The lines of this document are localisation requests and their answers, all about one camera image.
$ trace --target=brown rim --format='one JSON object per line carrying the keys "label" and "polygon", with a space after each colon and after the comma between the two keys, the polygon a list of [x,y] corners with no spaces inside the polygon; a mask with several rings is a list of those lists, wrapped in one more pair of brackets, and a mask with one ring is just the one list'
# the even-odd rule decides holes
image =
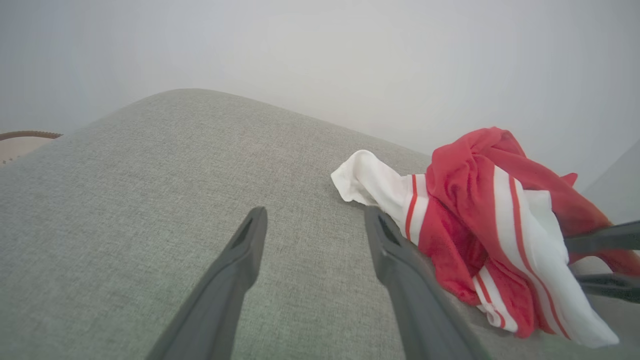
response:
{"label": "brown rim", "polygon": [[46,131],[34,131],[34,130],[12,131],[11,133],[0,134],[0,141],[11,139],[11,138],[22,138],[25,136],[32,136],[35,138],[45,138],[45,139],[57,139],[61,137],[62,134],[48,133]]}

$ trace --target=red and white cloth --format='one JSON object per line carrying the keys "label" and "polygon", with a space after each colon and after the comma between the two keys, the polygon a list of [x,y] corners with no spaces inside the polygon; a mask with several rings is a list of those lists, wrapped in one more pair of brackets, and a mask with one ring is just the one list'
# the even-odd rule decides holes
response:
{"label": "red and white cloth", "polygon": [[[400,176],[361,150],[331,177],[345,201],[387,212],[431,258],[440,285],[493,326],[522,338],[540,328],[592,348],[618,342],[570,272],[563,238],[611,223],[572,188],[575,174],[527,159],[508,131],[480,129],[437,149],[425,174]],[[632,252],[595,255],[640,275]]]}

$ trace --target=red stripe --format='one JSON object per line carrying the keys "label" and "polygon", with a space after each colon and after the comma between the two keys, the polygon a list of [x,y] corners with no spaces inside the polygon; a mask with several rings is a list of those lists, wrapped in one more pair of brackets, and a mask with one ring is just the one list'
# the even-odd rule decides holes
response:
{"label": "red stripe", "polygon": [[413,180],[413,196],[411,197],[411,204],[409,204],[409,211],[406,213],[406,227],[404,229],[406,238],[409,239],[409,241],[411,241],[411,218],[413,217],[415,201],[418,200],[418,185],[415,183],[415,174],[411,175],[411,179]]}
{"label": "red stripe", "polygon": [[560,319],[558,318],[558,314],[556,312],[556,306],[554,305],[554,301],[551,298],[551,294],[549,293],[547,286],[545,285],[544,282],[542,282],[542,280],[540,280],[538,275],[535,272],[533,272],[533,269],[531,268],[531,264],[529,264],[529,259],[527,259],[527,253],[525,252],[525,249],[524,249],[524,239],[522,236],[522,221],[520,218],[520,201],[518,200],[518,192],[516,190],[516,179],[511,175],[509,175],[509,187],[511,188],[511,198],[513,199],[513,220],[516,228],[516,241],[518,243],[518,252],[520,253],[522,262],[524,263],[524,266],[527,268],[527,270],[530,273],[532,273],[533,276],[536,277],[536,279],[540,282],[540,284],[542,284],[542,288],[545,290],[545,293],[547,294],[547,299],[549,301],[549,304],[551,305],[551,313],[554,316],[554,320],[556,321],[556,324],[558,324],[558,327],[560,327],[560,331],[562,331],[565,338],[571,340],[571,338],[569,337],[569,334],[566,333],[566,330],[564,329],[564,327],[562,326],[562,323],[560,322]]}
{"label": "red stripe", "polygon": [[[491,296],[489,296],[489,291],[486,290],[486,286],[484,286],[484,281],[482,281],[482,277],[480,276],[480,273],[478,273],[478,275],[476,276],[476,279],[478,280],[478,284],[480,284],[480,288],[482,289],[482,293],[484,294],[484,299],[491,305],[493,305],[493,302],[491,301]],[[495,308],[495,306],[493,307],[493,310],[495,310],[495,313],[498,314],[498,316],[500,317],[500,328],[504,329],[504,316],[502,314],[500,314],[500,311],[498,311],[498,309]]]}

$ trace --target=gray fabric surface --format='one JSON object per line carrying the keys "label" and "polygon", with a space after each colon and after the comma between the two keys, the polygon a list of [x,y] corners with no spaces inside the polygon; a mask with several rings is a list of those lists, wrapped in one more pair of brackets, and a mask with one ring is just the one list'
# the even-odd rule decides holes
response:
{"label": "gray fabric surface", "polygon": [[[174,90],[3,167],[0,358],[143,357],[247,211],[262,205],[264,257],[234,358],[402,359],[362,207],[344,203],[329,177],[359,149],[401,174],[429,163],[261,102]],[[585,353],[537,333],[515,339],[452,301],[495,359]],[[595,354],[623,356],[607,351]]]}

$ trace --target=white backdrop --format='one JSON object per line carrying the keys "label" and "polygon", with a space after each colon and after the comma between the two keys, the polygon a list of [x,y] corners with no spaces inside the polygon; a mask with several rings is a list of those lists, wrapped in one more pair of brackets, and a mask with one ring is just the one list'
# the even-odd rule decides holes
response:
{"label": "white backdrop", "polygon": [[426,153],[500,126],[579,190],[640,138],[635,0],[0,1],[0,131],[210,88]]}

